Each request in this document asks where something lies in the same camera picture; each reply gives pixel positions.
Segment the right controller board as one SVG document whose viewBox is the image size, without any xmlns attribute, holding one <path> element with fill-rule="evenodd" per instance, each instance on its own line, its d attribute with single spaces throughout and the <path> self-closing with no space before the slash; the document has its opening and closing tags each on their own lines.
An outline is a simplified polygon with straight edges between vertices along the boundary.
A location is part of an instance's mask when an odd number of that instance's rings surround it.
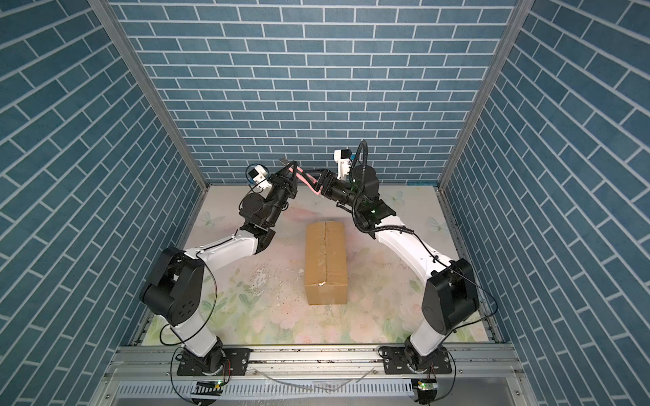
<svg viewBox="0 0 650 406">
<path fill-rule="evenodd" d="M 418 404 L 431 404 L 438 395 L 438 382 L 434 379 L 413 379 L 411 385 Z"/>
</svg>

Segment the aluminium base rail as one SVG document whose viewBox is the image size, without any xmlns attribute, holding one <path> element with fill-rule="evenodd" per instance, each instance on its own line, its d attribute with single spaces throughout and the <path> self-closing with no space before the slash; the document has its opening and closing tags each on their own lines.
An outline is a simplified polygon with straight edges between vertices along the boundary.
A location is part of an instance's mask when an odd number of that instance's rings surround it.
<svg viewBox="0 0 650 406">
<path fill-rule="evenodd" d="M 162 382 L 176 393 L 187 381 L 222 380 L 232 387 L 252 379 L 294 379 L 299 385 L 314 379 L 334 389 L 367 377 L 521 380 L 525 376 L 513 346 L 497 343 L 447 343 L 419 367 L 409 365 L 404 346 L 397 344 L 227 346 L 222 353 L 218 369 L 205 372 L 198 361 L 177 348 L 121 347 L 104 379 L 113 383 Z"/>
</svg>

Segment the controller board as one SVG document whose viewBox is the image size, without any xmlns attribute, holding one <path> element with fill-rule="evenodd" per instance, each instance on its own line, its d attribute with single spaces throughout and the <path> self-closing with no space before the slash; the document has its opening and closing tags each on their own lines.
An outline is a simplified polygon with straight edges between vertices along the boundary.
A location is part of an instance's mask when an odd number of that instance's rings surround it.
<svg viewBox="0 0 650 406">
<path fill-rule="evenodd" d="M 411 385 L 418 404 L 431 404 L 438 395 L 438 382 L 434 379 L 413 379 Z"/>
<path fill-rule="evenodd" d="M 192 389 L 190 399 L 196 405 L 212 405 L 222 394 L 222 381 L 199 381 Z"/>
</svg>

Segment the left controller board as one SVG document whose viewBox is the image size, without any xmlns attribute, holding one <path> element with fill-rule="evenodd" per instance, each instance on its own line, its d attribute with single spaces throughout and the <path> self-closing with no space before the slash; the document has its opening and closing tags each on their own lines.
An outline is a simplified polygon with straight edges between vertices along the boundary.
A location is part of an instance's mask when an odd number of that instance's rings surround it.
<svg viewBox="0 0 650 406">
<path fill-rule="evenodd" d="M 196 405 L 212 405 L 222 394 L 222 381 L 199 381 L 192 389 L 190 399 Z"/>
</svg>

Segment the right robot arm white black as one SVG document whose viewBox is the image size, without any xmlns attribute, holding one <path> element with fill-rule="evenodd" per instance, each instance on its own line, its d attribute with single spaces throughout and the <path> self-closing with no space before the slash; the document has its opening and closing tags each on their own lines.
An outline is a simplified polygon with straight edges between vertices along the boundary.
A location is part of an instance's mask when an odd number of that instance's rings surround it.
<svg viewBox="0 0 650 406">
<path fill-rule="evenodd" d="M 424 321 L 406 340 L 412 363 L 425 360 L 480 307 L 477 284 L 469 262 L 436 251 L 406 227 L 379 194 L 374 169 L 354 167 L 347 180 L 328 169 L 299 170 L 302 182 L 315 194 L 345 208 L 361 233 L 371 236 L 401 258 L 424 285 Z"/>
</svg>

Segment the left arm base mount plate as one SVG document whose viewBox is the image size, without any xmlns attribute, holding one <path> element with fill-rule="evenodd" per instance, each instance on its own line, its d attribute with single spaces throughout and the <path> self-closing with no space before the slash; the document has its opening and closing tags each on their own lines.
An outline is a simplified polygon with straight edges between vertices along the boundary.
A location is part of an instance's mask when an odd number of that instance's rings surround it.
<svg viewBox="0 0 650 406">
<path fill-rule="evenodd" d="M 249 348 L 217 348 L 198 357 L 183 349 L 174 357 L 180 377 L 244 376 L 252 351 Z"/>
</svg>

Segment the brown cardboard express box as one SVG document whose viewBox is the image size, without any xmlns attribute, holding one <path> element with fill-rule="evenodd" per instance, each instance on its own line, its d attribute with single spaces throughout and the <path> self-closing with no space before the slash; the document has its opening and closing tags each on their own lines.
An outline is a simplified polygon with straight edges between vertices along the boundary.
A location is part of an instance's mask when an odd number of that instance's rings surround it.
<svg viewBox="0 0 650 406">
<path fill-rule="evenodd" d="M 305 291 L 310 306 L 347 304 L 345 225 L 310 224 L 306 229 Z"/>
</svg>

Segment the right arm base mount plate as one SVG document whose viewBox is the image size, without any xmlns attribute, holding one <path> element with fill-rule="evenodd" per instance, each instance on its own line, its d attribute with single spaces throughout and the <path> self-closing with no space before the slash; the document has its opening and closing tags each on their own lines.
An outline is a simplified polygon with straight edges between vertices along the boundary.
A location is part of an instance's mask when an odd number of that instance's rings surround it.
<svg viewBox="0 0 650 406">
<path fill-rule="evenodd" d="M 377 354 L 384 365 L 387 375 L 406 374 L 450 374 L 452 366 L 445 347 L 434 350 L 431 354 L 419 355 L 411 346 L 381 346 Z"/>
</svg>

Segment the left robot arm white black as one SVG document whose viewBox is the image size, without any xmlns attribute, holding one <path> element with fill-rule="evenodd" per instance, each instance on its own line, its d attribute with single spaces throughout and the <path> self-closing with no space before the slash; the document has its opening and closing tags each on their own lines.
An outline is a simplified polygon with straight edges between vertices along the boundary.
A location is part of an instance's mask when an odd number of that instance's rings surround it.
<svg viewBox="0 0 650 406">
<path fill-rule="evenodd" d="M 140 301 L 162 316 L 186 351 L 196 358 L 211 357 L 219 339 L 199 311 L 203 279 L 217 282 L 216 271 L 261 253 L 274 238 L 280 214 L 297 195 L 297 162 L 289 161 L 274 174 L 262 175 L 254 168 L 249 175 L 253 188 L 240 202 L 243 225 L 236 233 L 198 248 L 163 250 L 140 293 Z"/>
</svg>

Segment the pink utility knife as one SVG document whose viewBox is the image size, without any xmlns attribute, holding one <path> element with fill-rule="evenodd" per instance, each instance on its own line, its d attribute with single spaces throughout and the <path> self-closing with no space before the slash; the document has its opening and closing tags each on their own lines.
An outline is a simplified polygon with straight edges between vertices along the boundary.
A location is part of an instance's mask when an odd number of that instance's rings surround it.
<svg viewBox="0 0 650 406">
<path fill-rule="evenodd" d="M 285 165 L 290 161 L 287 158 L 281 158 L 281 159 L 279 159 L 279 162 L 281 162 L 285 167 Z M 320 196 L 320 195 L 317 194 L 317 191 L 315 190 L 318 178 L 313 178 L 313 177 L 310 177 L 307 174 L 304 174 L 304 170 L 305 169 L 301 168 L 298 165 L 298 162 L 297 162 L 297 171 L 298 171 L 297 178 L 298 178 L 298 181 L 300 181 L 304 185 L 306 185 L 308 187 L 308 189 L 311 192 L 313 192 L 315 195 Z"/>
</svg>

